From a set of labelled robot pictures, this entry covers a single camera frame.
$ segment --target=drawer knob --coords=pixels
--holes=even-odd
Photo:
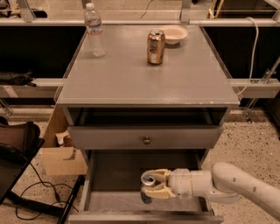
[[[143,139],[143,143],[144,144],[150,144],[151,143],[151,140],[148,136],[146,136],[144,139]]]

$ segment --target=white cable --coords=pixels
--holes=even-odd
[[[251,21],[252,23],[254,23],[255,25],[255,31],[256,31],[256,34],[255,34],[255,43],[254,43],[254,47],[253,47],[253,51],[252,51],[252,58],[251,58],[251,68],[250,68],[250,74],[249,74],[249,77],[248,77],[248,83],[251,82],[252,80],[252,73],[253,73],[253,67],[254,67],[254,58],[255,58],[255,50],[256,50],[256,42],[259,38],[259,28],[256,24],[256,21],[252,18],[252,17],[246,17],[247,20]],[[244,89],[242,91],[240,91],[239,93],[237,93],[237,95],[240,95],[241,93],[243,93],[245,91],[245,89],[248,87],[245,86]]]

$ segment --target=drawer front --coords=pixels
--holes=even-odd
[[[222,216],[209,215],[183,215],[183,214],[139,214],[139,213],[80,213],[70,215],[70,224],[219,224],[222,223]]]
[[[76,147],[84,149],[211,149],[222,127],[70,126]]]

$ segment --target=bottle cap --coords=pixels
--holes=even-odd
[[[87,10],[93,10],[95,8],[95,5],[93,3],[87,3],[86,7],[87,7]]]

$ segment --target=power cord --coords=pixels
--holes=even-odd
[[[148,5],[147,5],[146,12],[141,16],[141,19],[144,17],[144,15],[146,15],[147,10],[149,9],[149,6],[150,6],[150,4],[151,4],[153,1],[154,1],[154,0],[150,0],[150,2],[149,2]]]
[[[259,28],[257,26],[257,23],[256,21],[252,18],[252,17],[246,17],[247,20],[251,21],[252,23],[254,23],[255,25],[255,43],[254,43],[254,46],[253,46],[253,51],[252,51],[252,57],[251,57],[251,68],[250,68],[250,74],[249,74],[249,77],[248,77],[248,83],[251,82],[252,80],[252,74],[253,74],[253,67],[254,67],[254,59],[255,59],[255,50],[256,50],[256,42],[258,40],[258,37],[259,37]],[[241,90],[239,93],[237,93],[236,95],[240,95],[242,93],[244,93],[244,91],[246,90],[246,88],[248,87],[245,86],[243,90]]]
[[[70,188],[70,189],[73,189],[73,188],[72,188],[70,185],[67,185],[67,184],[56,184],[56,185],[53,185],[51,182],[43,181],[42,178],[40,177],[38,171],[37,171],[36,168],[34,167],[34,165],[25,157],[25,155],[24,155],[21,151],[19,151],[19,150],[17,150],[17,153],[19,153],[19,155],[20,155],[24,160],[27,161],[27,163],[32,167],[32,169],[35,171],[35,173],[36,173],[36,175],[38,176],[38,179],[39,179],[39,182],[37,182],[37,183],[35,183],[35,184],[32,184],[32,185],[26,187],[26,188],[24,189],[24,191],[20,194],[20,197],[22,197],[22,196],[25,194],[25,192],[26,192],[27,190],[29,190],[30,188],[32,188],[33,186],[36,186],[36,185],[41,184],[41,185],[43,185],[43,186],[45,186],[45,187],[52,187],[52,189],[53,189],[53,191],[54,191],[54,197],[55,197],[55,199],[57,200],[56,202],[52,203],[52,206],[55,205],[55,204],[59,204],[60,206],[64,206],[62,203],[67,204],[66,201],[61,201],[61,200],[60,200],[60,195],[59,195],[59,193],[57,192],[55,186],[66,186],[66,187],[68,187],[68,188]],[[38,213],[36,216],[34,216],[34,217],[32,217],[32,218],[23,218],[23,217],[20,217],[20,216],[18,215],[18,209],[19,209],[19,208],[20,208],[20,206],[17,206],[17,207],[16,207],[15,213],[16,213],[17,218],[20,219],[20,220],[23,220],[23,221],[33,221],[33,220],[37,219],[37,218],[42,214],[42,213]],[[73,208],[74,210],[76,210],[77,212],[79,212],[78,209],[77,209],[75,206],[72,205],[72,208]]]

